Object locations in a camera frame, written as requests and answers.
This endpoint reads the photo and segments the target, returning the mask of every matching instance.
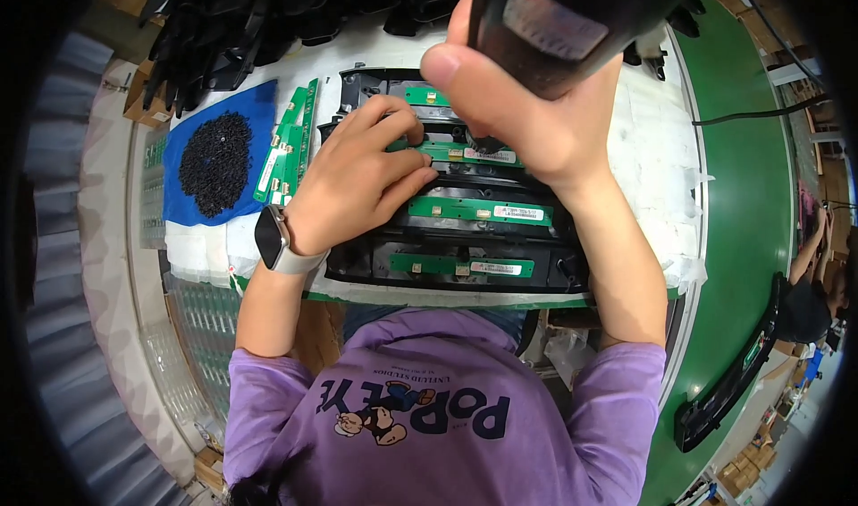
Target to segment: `barcode label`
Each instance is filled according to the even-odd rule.
[[[259,179],[259,183],[257,184],[257,190],[266,192],[268,191],[268,180],[271,178],[271,171],[273,170],[274,162],[277,161],[277,156],[282,154],[281,150],[272,150],[269,154],[268,160],[265,162],[265,167],[263,167],[263,176]]]
[[[465,157],[488,159],[493,162],[504,162],[505,164],[514,164],[516,162],[516,154],[513,151],[498,151],[494,154],[480,154],[473,148],[466,148]]]
[[[517,264],[491,264],[489,262],[471,262],[471,271],[481,274],[521,275],[522,267]]]
[[[607,35],[607,27],[555,0],[506,0],[504,25],[541,50],[566,61],[584,59]]]
[[[495,207],[494,217],[542,221],[545,212],[539,208]]]

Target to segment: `finger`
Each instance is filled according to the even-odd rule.
[[[411,147],[423,142],[423,123],[409,111],[399,110],[384,117],[380,123],[366,130],[356,139],[361,147],[383,152],[392,142],[405,135]]]
[[[467,46],[467,27],[471,18],[471,4],[474,0],[459,0],[450,22],[447,24],[447,43]]]
[[[334,146],[336,145],[340,139],[342,138],[343,133],[346,131],[346,128],[349,127],[349,124],[354,120],[356,112],[352,111],[342,118],[340,123],[334,128],[334,131],[330,133],[328,138],[325,140],[325,145]]]
[[[540,129],[547,102],[476,50],[437,44],[423,55],[421,74],[469,126],[467,118],[507,145],[523,146]]]
[[[432,164],[430,156],[421,154],[413,148],[389,154],[381,154],[380,156],[384,163],[382,180],[384,180],[385,186],[392,184],[419,168],[428,167]]]
[[[367,100],[366,104],[360,106],[355,112],[354,119],[346,128],[346,135],[356,135],[365,132],[378,124],[381,117],[388,113],[395,113],[399,110],[416,114],[414,113],[414,110],[411,109],[411,106],[406,104],[405,100],[400,97],[377,94]]]
[[[437,178],[437,171],[432,167],[422,167],[413,170],[409,175],[393,182],[379,199],[376,213],[381,221],[379,224],[390,221],[394,212],[399,209],[411,197],[414,197],[427,183]]]

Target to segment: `black hair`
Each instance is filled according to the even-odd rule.
[[[296,485],[296,475],[306,464],[312,447],[303,447],[274,469],[260,468],[255,474],[243,478],[229,488],[228,506],[293,506],[313,503],[308,481]]]

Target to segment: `worker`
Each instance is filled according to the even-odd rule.
[[[776,324],[776,336],[787,342],[809,344],[825,338],[832,321],[844,318],[843,311],[849,307],[845,267],[837,268],[831,278],[830,291],[822,284],[831,257],[833,215],[819,207],[816,224],[816,231],[789,266],[790,288],[783,298],[782,313]],[[824,243],[823,252],[817,257],[821,243]],[[817,258],[816,268],[809,270],[814,258]]]
[[[575,220],[603,335],[574,382],[572,414],[564,421],[513,355],[508,326],[469,310],[403,308],[369,321],[346,332],[339,361],[314,378],[286,356],[306,275],[260,264],[229,364],[223,469],[234,504],[638,503],[668,298],[608,166],[621,57],[543,101],[465,46],[469,10],[462,0],[421,73]],[[292,253],[323,254],[370,231],[435,179],[429,157],[384,152],[403,135],[420,143],[423,126],[395,97],[374,96],[340,122],[285,208]]]

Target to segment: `cable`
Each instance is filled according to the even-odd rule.
[[[765,14],[763,13],[763,9],[759,8],[759,5],[757,5],[757,0],[748,0],[748,3],[750,3],[751,7],[753,7],[753,9],[757,11],[757,14],[759,14],[759,18],[763,20],[763,23],[771,33],[771,36],[774,37],[775,40],[778,41],[778,44],[783,47],[783,51],[787,52],[789,56],[793,58],[793,61],[795,61],[795,65],[799,67],[799,69],[804,72],[806,76],[808,76],[808,79],[810,81],[815,83],[820,89],[824,91],[825,85],[822,83],[820,78],[815,73],[811,72],[808,66],[805,65],[804,62],[799,59],[798,55],[795,54],[795,51],[793,50],[792,46],[789,46],[787,42],[781,38],[781,36],[775,30],[769,19],[766,18]]]
[[[827,94],[819,94],[813,98],[808,98],[804,102],[799,102],[798,104],[793,104],[788,108],[782,108],[780,110],[769,110],[769,111],[749,111],[747,113],[734,113],[727,114],[724,116],[719,116],[716,119],[709,119],[708,121],[692,121],[692,126],[711,126],[713,124],[719,124],[721,122],[726,121],[734,121],[736,119],[757,119],[767,116],[781,116],[782,114],[789,114],[795,111],[800,111],[805,108],[809,108],[812,105],[822,104],[823,102],[828,102],[831,100],[831,97]]]

